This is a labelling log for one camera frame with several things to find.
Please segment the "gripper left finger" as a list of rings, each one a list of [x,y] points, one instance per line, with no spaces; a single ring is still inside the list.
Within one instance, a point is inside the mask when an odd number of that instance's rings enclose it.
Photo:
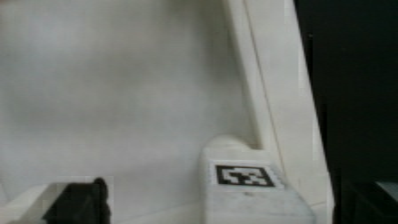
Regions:
[[[69,183],[43,215],[46,224],[110,224],[110,217],[105,179]]]

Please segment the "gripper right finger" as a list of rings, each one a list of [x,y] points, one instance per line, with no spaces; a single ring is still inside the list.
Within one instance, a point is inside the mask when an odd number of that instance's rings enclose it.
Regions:
[[[341,224],[398,224],[398,182],[346,182]]]

